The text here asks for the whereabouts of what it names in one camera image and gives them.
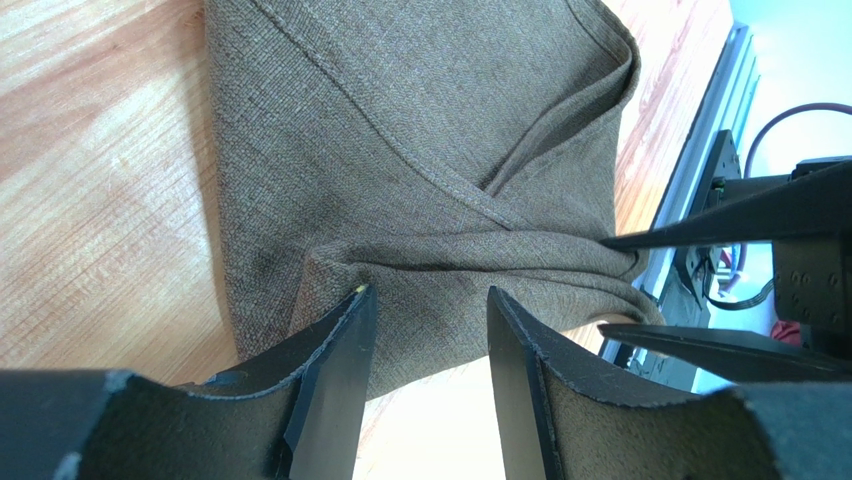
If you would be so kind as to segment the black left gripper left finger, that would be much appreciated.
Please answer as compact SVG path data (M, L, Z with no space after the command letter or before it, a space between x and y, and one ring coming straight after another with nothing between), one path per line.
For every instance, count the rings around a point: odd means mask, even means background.
M5 479L348 479L364 412L377 294L201 384L125 369L5 370Z

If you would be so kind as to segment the olive brown cloth napkin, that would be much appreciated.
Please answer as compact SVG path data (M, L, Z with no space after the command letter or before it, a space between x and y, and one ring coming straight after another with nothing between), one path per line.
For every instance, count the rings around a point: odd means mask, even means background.
M615 233L638 46L599 1L209 1L241 359L378 293L368 397L487 352L498 287L557 331L661 324Z

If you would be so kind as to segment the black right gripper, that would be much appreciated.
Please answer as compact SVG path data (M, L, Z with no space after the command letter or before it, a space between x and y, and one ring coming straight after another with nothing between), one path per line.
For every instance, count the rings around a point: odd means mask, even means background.
M821 163L784 185L656 230L608 238L619 251L771 241L775 307L802 345L752 331L604 324L599 331L735 383L851 381L851 162Z

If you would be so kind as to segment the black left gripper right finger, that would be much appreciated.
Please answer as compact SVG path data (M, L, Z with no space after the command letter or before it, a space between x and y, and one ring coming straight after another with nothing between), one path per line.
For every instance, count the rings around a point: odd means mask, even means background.
M851 381L730 381L696 395L590 353L501 289L487 324L510 479L851 475Z

